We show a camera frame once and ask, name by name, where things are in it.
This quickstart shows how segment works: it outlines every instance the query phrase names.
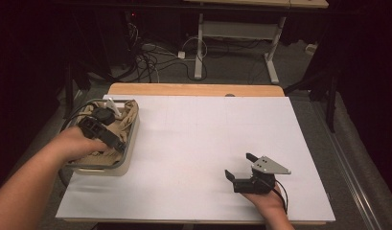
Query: white table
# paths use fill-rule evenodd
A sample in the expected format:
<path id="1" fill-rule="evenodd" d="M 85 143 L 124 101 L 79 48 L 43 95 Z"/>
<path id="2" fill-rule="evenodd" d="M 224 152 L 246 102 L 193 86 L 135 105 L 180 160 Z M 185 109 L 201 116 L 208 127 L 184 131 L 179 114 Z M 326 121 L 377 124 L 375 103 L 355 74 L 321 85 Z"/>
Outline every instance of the white table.
<path id="1" fill-rule="evenodd" d="M 118 177 L 74 174 L 57 218 L 263 223 L 254 206 L 233 193 L 224 175 L 224 170 L 250 175 L 245 153 L 251 152 L 291 170 L 276 178 L 288 191 L 293 223 L 335 220 L 288 98 L 112 97 L 135 99 L 140 107 L 129 170 Z"/>

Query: black object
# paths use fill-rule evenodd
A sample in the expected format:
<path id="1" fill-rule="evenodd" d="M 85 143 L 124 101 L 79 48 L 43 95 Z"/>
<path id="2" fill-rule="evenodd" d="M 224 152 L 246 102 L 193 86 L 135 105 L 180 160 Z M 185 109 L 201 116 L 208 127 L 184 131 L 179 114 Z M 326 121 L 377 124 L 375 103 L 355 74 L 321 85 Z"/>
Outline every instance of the black object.
<path id="1" fill-rule="evenodd" d="M 106 143 L 109 147 L 114 148 L 118 152 L 124 152 L 125 143 L 120 141 L 118 136 L 109 131 L 100 121 L 92 117 L 84 117 L 78 123 L 82 133 L 86 138 L 98 138 Z"/>
<path id="2" fill-rule="evenodd" d="M 246 158 L 255 163 L 259 158 L 251 153 Z M 242 194 L 268 194 L 276 184 L 276 178 L 272 173 L 263 173 L 252 168 L 252 175 L 247 179 L 236 179 L 228 170 L 225 170 L 226 178 L 234 185 L 234 193 Z"/>
<path id="3" fill-rule="evenodd" d="M 115 122 L 114 112 L 109 108 L 95 108 L 92 111 L 91 116 L 95 117 L 99 122 L 106 126 L 109 126 Z"/>

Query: hand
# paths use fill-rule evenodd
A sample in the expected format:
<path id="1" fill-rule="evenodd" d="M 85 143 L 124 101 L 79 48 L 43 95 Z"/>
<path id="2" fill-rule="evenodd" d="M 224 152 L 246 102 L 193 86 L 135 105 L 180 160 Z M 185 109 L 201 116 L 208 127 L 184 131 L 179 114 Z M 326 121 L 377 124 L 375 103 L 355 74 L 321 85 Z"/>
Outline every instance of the hand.
<path id="1" fill-rule="evenodd" d="M 108 150 L 108 146 L 100 140 L 91 140 L 82 134 L 77 126 L 62 131 L 45 149 L 54 154 L 64 164 L 71 160 L 83 158 L 94 151 Z"/>
<path id="2" fill-rule="evenodd" d="M 275 185 L 275 190 L 281 193 L 277 184 Z M 271 229 L 294 229 L 288 221 L 288 216 L 286 215 L 285 209 L 283 208 L 282 199 L 273 191 L 270 191 L 270 193 L 265 195 L 242 195 L 255 205 Z"/>

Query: cable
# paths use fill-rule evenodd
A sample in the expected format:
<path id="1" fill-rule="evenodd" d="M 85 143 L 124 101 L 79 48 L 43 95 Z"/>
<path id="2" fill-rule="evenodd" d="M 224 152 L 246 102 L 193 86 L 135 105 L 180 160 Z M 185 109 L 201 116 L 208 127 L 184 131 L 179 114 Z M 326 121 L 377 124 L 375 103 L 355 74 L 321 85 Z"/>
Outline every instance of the cable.
<path id="1" fill-rule="evenodd" d="M 175 56 L 176 58 L 178 58 L 178 56 L 177 56 L 177 55 L 175 55 L 174 53 L 172 53 L 172 52 L 171 52 L 171 51 L 169 51 L 168 49 L 166 49 L 166 48 L 163 48 L 163 47 L 161 47 L 161 46 L 157 46 L 157 45 L 155 45 L 155 44 L 151 44 L 151 43 L 146 43 L 146 44 L 144 44 L 144 46 L 153 46 L 153 47 L 154 47 L 154 49 L 153 49 L 153 50 L 150 50 L 150 51 L 147 51 L 147 52 L 151 52 L 151 53 L 153 53 L 153 52 L 155 52 L 155 50 L 156 50 L 157 48 L 159 48 L 159 49 L 161 49 L 161 50 L 165 50 L 165 51 L 167 51 L 168 53 L 155 52 L 156 54 L 158 54 L 158 55 L 170 55 L 170 56 Z"/>
<path id="2" fill-rule="evenodd" d="M 198 58 L 198 60 L 201 62 L 201 66 L 202 66 L 202 68 L 204 69 L 204 71 L 205 71 L 205 75 L 204 75 L 204 77 L 202 77 L 202 78 L 200 78 L 199 80 L 198 79 L 190 79 L 191 81 L 203 81 L 203 80 L 205 80 L 206 78 L 207 78 L 207 66 L 205 66 L 205 64 L 204 64 L 204 62 L 201 60 L 201 58 L 198 56 L 198 54 L 196 55 L 196 57 Z"/>
<path id="3" fill-rule="evenodd" d="M 258 61 L 255 60 L 255 62 L 253 63 L 252 67 L 249 69 L 249 71 L 247 73 L 246 81 L 247 81 L 248 84 L 253 84 L 255 82 L 255 79 L 258 78 L 261 75 L 261 73 L 265 70 L 265 68 L 261 68 L 261 70 L 257 74 L 252 75 L 252 72 L 253 72 L 257 62 Z"/>
<path id="4" fill-rule="evenodd" d="M 66 127 L 68 126 L 68 124 L 76 118 L 75 114 L 78 113 L 80 110 L 82 110 L 83 108 L 87 107 L 87 106 L 93 106 L 94 108 L 97 107 L 96 104 L 94 103 L 85 103 L 82 106 L 79 106 L 78 108 L 76 108 L 72 113 L 70 113 L 69 117 L 64 121 L 63 125 L 61 126 L 60 131 L 63 131 L 66 129 Z"/>
<path id="5" fill-rule="evenodd" d="M 58 178 L 60 179 L 61 184 L 63 184 L 64 188 L 67 188 L 69 185 L 69 182 L 67 181 L 67 179 L 64 175 L 63 169 L 58 170 Z"/>
<path id="6" fill-rule="evenodd" d="M 90 230 L 95 230 L 98 227 L 98 223 L 96 223 Z"/>
<path id="7" fill-rule="evenodd" d="M 190 76 L 189 76 L 189 67 L 186 64 L 181 63 L 181 62 L 172 63 L 172 64 L 167 65 L 165 67 L 159 68 L 159 71 L 162 71 L 162 70 L 164 70 L 164 69 L 166 69 L 166 68 L 168 68 L 168 67 L 170 67 L 172 65 L 176 65 L 176 64 L 181 64 L 181 65 L 184 65 L 184 67 L 186 67 L 187 78 L 189 79 L 190 78 Z"/>
<path id="8" fill-rule="evenodd" d="M 224 43 L 227 46 L 231 45 L 231 46 L 239 47 L 239 49 L 235 49 L 232 51 L 237 51 L 237 50 L 241 50 L 241 49 L 253 49 L 253 48 L 256 48 L 262 41 L 264 41 L 262 39 L 243 39 L 243 40 L 232 39 L 232 41 L 230 41 L 231 39 L 228 39 L 228 38 L 223 37 L 223 40 L 220 40 L 220 39 L 216 39 L 216 38 L 213 38 L 210 36 L 205 36 L 205 38 L 210 39 L 210 40 L 214 40 L 219 43 Z M 249 42 L 249 44 L 248 45 L 236 44 L 236 43 L 245 43 L 245 42 Z"/>
<path id="9" fill-rule="evenodd" d="M 287 214 L 287 213 L 288 213 L 288 193 L 286 192 L 286 189 L 285 189 L 285 187 L 282 185 L 282 183 L 280 183 L 278 180 L 275 180 L 275 181 L 282 187 L 283 191 L 285 192 L 286 202 L 285 202 L 285 199 L 282 197 L 282 195 L 281 195 L 277 190 L 275 190 L 275 189 L 273 188 L 272 191 L 273 191 L 275 194 L 277 194 L 277 195 L 282 199 L 283 208 L 285 209 L 285 212 L 286 212 L 286 214 Z"/>
<path id="10" fill-rule="evenodd" d="M 139 31 L 138 31 L 138 28 L 137 28 L 135 25 L 133 25 L 132 23 L 128 23 L 128 25 L 131 26 L 131 27 L 133 27 L 133 29 L 134 29 L 134 32 L 132 32 L 132 35 L 130 36 L 130 41 L 131 41 L 132 38 L 133 38 L 133 34 L 134 34 L 134 33 L 136 34 L 135 40 L 133 41 L 133 44 L 132 44 L 132 46 L 135 46 L 136 41 L 138 40 Z"/>
<path id="11" fill-rule="evenodd" d="M 145 62 L 146 66 L 144 68 L 141 68 L 139 66 L 139 64 L 138 64 L 138 68 L 141 68 L 144 71 L 148 71 L 148 77 L 150 78 L 150 83 L 151 83 L 151 74 L 153 72 L 156 72 L 158 81 L 160 81 L 159 80 L 159 75 L 158 75 L 158 72 L 157 72 L 157 69 L 156 69 L 157 58 L 155 56 L 149 55 L 149 54 L 147 54 L 147 55 L 143 54 L 143 55 L 141 55 L 140 57 L 137 58 L 137 61 Z"/>
<path id="12" fill-rule="evenodd" d="M 184 44 L 183 44 L 183 46 L 181 47 L 181 51 L 183 51 L 184 52 L 184 47 L 186 46 L 186 44 L 189 42 L 189 41 L 191 41 L 191 40 L 199 40 L 199 41 L 201 41 L 203 44 L 204 44 L 204 46 L 205 46 L 205 54 L 202 56 L 203 58 L 204 57 L 206 57 L 207 56 L 207 44 L 202 40 L 202 39 L 199 39 L 198 37 L 196 37 L 196 36 L 193 36 L 193 37 L 190 37 L 189 39 L 187 39 L 185 42 L 184 42 Z"/>

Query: dark background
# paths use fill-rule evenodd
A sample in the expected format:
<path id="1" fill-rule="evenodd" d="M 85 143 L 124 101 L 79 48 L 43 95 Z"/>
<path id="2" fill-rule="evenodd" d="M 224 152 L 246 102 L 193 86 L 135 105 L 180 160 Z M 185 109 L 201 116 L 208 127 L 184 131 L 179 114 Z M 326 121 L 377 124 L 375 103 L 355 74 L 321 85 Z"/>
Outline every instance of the dark background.
<path id="1" fill-rule="evenodd" d="M 357 0 L 329 3 L 330 10 L 359 9 L 361 14 L 315 20 L 291 16 L 282 42 L 321 42 L 306 78 L 340 57 L 338 91 L 392 192 L 392 0 L 375 5 Z M 0 3 L 0 185 L 57 109 L 67 60 L 82 59 L 102 72 L 127 61 L 114 49 L 128 46 L 120 38 L 126 32 L 118 24 L 120 11 L 75 15 L 42 0 Z M 130 19 L 172 46 L 196 31 L 196 14 L 143 12 Z M 87 36 L 92 38 L 88 43 Z M 85 75 L 73 77 L 81 87 L 89 87 Z"/>

